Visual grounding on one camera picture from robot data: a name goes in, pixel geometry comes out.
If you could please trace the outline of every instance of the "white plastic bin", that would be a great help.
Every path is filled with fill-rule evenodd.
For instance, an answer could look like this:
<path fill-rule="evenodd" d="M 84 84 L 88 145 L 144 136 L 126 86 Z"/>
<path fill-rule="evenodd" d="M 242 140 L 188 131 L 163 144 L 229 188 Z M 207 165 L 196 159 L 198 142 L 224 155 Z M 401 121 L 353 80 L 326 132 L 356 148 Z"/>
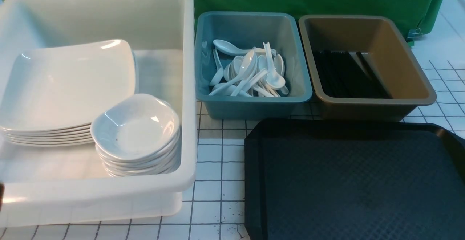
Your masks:
<path fill-rule="evenodd" d="M 193 0 L 5 0 L 0 96 L 23 51 L 113 38 L 134 51 L 139 92 L 167 101 L 181 117 L 180 167 L 170 174 L 112 178 L 93 144 L 36 148 L 0 138 L 0 227 L 173 215 L 181 208 L 197 158 Z"/>

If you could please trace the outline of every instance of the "stack of plates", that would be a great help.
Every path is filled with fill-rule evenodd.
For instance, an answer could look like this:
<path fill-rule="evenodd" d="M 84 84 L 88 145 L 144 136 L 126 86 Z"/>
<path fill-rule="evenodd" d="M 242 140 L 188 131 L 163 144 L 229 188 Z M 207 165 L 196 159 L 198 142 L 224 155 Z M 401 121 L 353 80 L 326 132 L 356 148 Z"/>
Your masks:
<path fill-rule="evenodd" d="M 137 90 L 124 40 L 35 49 L 15 60 L 0 105 L 0 131 L 25 146 L 92 142 L 91 122 Z"/>
<path fill-rule="evenodd" d="M 165 174 L 179 166 L 179 117 L 151 95 L 134 95 L 106 111 L 92 123 L 91 133 L 111 176 Z"/>

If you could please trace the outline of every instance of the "plastic bin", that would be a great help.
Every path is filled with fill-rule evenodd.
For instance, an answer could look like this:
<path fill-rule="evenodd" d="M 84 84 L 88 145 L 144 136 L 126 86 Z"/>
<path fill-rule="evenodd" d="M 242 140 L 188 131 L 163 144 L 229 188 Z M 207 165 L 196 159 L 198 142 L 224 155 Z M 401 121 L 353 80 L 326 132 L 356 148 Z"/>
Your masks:
<path fill-rule="evenodd" d="M 324 119 L 400 121 L 436 93 L 392 21 L 376 16 L 306 15 L 299 19 L 308 68 Z M 314 51 L 367 53 L 365 59 L 392 99 L 332 98 L 323 92 Z"/>
<path fill-rule="evenodd" d="M 5 0 L 0 95 L 23 51 L 113 38 L 126 40 L 134 52 L 139 92 L 167 101 L 179 114 L 180 167 L 113 178 L 94 144 L 36 148 L 0 138 L 0 227 L 173 215 L 181 208 L 197 159 L 193 0 Z"/>
<path fill-rule="evenodd" d="M 231 97 L 208 96 L 208 84 L 216 73 L 213 40 L 221 39 L 238 48 L 262 47 L 270 42 L 284 58 L 284 78 L 289 96 Z M 231 62 L 219 53 L 223 66 Z M 214 119 L 254 119 L 288 117 L 298 103 L 309 100 L 312 85 L 305 63 L 304 51 L 295 19 L 284 13 L 207 12 L 200 15 L 195 40 L 195 71 L 197 99 L 204 101 Z"/>

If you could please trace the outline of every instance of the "stack of bowls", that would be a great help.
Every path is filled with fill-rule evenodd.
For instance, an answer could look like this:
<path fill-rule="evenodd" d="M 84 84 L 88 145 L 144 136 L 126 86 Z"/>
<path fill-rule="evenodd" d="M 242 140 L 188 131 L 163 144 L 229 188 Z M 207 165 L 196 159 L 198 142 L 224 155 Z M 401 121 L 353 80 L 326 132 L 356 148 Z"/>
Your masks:
<path fill-rule="evenodd" d="M 181 160 L 179 123 L 168 103 L 136 94 L 95 119 L 91 134 L 109 175 L 165 174 Z"/>

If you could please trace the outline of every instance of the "white tiled counter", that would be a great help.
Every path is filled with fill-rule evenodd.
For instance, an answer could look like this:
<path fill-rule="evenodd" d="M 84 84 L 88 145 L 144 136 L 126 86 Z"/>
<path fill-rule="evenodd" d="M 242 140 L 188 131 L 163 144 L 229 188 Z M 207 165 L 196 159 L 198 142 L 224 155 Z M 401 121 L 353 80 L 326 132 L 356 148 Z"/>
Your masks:
<path fill-rule="evenodd" d="M 414 110 L 405 122 L 443 126 L 465 138 L 465 13 L 444 0 L 433 32 L 413 47 L 437 92 L 437 103 Z M 216 121 L 198 102 L 197 179 L 171 217 L 86 224 L 0 228 L 0 240 L 247 240 L 244 228 L 244 138 L 257 121 Z M 302 105 L 292 119 L 319 119 Z"/>

